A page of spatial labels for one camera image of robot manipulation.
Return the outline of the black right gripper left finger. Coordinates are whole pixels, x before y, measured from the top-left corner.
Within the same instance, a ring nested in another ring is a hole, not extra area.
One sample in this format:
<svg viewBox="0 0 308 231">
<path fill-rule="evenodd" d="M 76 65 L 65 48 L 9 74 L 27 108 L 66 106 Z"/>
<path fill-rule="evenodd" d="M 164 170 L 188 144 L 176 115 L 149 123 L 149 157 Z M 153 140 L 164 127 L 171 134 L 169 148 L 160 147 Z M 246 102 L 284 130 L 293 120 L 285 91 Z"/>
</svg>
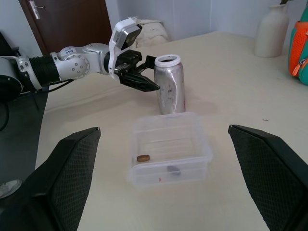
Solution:
<svg viewBox="0 0 308 231">
<path fill-rule="evenodd" d="M 100 136 L 94 127 L 60 140 L 0 214 L 0 231 L 77 231 Z"/>
</svg>

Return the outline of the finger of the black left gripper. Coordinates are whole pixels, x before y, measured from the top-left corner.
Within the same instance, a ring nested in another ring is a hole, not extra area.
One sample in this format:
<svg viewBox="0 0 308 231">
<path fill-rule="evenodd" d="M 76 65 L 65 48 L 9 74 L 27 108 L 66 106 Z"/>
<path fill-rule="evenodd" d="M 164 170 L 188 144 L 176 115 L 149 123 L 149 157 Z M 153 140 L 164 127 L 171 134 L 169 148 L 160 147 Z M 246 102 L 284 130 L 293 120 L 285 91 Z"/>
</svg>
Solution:
<svg viewBox="0 0 308 231">
<path fill-rule="evenodd" d="M 155 60 L 156 57 L 147 55 L 145 62 L 137 67 L 137 72 L 142 73 L 146 69 L 154 70 Z"/>
<path fill-rule="evenodd" d="M 157 84 L 139 73 L 121 73 L 119 74 L 119 81 L 122 85 L 143 92 L 157 91 L 160 89 Z"/>
</svg>

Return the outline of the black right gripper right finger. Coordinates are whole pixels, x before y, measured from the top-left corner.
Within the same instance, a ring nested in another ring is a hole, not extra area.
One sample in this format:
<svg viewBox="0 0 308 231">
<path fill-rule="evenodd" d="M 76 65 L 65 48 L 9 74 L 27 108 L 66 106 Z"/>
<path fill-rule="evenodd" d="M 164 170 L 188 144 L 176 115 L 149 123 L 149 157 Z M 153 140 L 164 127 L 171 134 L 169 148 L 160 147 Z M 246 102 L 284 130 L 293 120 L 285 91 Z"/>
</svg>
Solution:
<svg viewBox="0 0 308 231">
<path fill-rule="evenodd" d="M 230 125 L 247 189 L 270 231 L 308 231 L 308 164 L 280 137 Z"/>
</svg>

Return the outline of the silver metal jar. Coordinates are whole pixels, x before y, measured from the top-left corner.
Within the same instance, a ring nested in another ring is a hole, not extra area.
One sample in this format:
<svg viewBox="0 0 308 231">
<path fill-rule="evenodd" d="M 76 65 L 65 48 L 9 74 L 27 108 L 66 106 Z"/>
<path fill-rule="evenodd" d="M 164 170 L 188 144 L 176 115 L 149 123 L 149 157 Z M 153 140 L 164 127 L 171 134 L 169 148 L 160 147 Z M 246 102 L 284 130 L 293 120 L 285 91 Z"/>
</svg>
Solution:
<svg viewBox="0 0 308 231">
<path fill-rule="evenodd" d="M 159 56 L 154 61 L 154 82 L 160 113 L 163 115 L 184 113 L 185 86 L 181 58 L 175 54 Z"/>
</svg>

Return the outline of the clear plastic box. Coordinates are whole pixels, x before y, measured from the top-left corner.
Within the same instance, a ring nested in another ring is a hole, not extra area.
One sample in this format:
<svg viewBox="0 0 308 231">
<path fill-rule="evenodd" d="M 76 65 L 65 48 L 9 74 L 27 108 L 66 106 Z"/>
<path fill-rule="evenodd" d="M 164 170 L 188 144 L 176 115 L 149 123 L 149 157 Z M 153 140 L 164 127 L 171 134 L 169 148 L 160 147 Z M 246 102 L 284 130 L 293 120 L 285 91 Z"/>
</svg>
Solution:
<svg viewBox="0 0 308 231">
<path fill-rule="evenodd" d="M 147 162 L 137 156 L 149 155 Z M 200 117 L 193 112 L 142 117 L 131 135 L 128 179 L 136 188 L 204 180 L 213 151 Z M 173 176 L 167 166 L 176 166 Z"/>
</svg>

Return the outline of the white crumpled cloth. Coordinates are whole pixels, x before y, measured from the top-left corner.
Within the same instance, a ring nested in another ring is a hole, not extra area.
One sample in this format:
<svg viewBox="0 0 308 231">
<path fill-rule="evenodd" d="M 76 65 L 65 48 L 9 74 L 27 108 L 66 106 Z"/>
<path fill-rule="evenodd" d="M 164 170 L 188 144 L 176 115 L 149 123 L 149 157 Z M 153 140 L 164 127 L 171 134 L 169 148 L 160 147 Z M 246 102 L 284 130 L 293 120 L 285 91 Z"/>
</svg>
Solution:
<svg viewBox="0 0 308 231">
<path fill-rule="evenodd" d="M 133 48 L 151 47 L 171 41 L 161 21 L 137 17 L 132 17 L 132 19 L 136 24 L 142 26 L 140 34 L 132 45 Z"/>
</svg>

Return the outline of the brown wooden door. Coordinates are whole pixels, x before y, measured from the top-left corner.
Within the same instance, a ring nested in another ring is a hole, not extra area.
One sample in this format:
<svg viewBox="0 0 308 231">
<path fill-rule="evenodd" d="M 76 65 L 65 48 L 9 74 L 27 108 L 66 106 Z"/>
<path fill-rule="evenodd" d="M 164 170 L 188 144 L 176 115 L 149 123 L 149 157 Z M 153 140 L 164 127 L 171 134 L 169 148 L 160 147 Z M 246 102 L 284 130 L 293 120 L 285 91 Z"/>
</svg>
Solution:
<svg viewBox="0 0 308 231">
<path fill-rule="evenodd" d="M 112 29 L 105 0 L 34 0 L 39 20 L 29 1 L 19 3 L 42 54 L 59 52 L 68 46 L 108 44 Z"/>
</svg>

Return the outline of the white ceramic vase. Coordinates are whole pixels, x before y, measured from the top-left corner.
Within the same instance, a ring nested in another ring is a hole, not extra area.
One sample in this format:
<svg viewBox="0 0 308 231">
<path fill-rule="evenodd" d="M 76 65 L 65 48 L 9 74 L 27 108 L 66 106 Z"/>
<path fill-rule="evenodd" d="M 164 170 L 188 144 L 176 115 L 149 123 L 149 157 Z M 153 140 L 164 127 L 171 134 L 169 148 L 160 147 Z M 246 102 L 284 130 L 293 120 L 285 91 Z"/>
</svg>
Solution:
<svg viewBox="0 0 308 231">
<path fill-rule="evenodd" d="M 277 57 L 282 53 L 288 25 L 287 5 L 272 5 L 259 22 L 255 39 L 255 55 Z"/>
</svg>

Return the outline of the teal dinosaur backpack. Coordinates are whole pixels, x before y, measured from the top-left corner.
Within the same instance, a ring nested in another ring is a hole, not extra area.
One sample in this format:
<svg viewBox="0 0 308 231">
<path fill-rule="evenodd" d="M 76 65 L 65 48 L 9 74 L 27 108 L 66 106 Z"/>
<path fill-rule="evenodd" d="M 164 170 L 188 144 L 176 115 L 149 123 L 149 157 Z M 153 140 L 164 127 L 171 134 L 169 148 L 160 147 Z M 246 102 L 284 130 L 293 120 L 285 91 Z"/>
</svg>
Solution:
<svg viewBox="0 0 308 231">
<path fill-rule="evenodd" d="M 308 2 L 291 33 L 288 70 L 291 76 L 308 86 Z"/>
</svg>

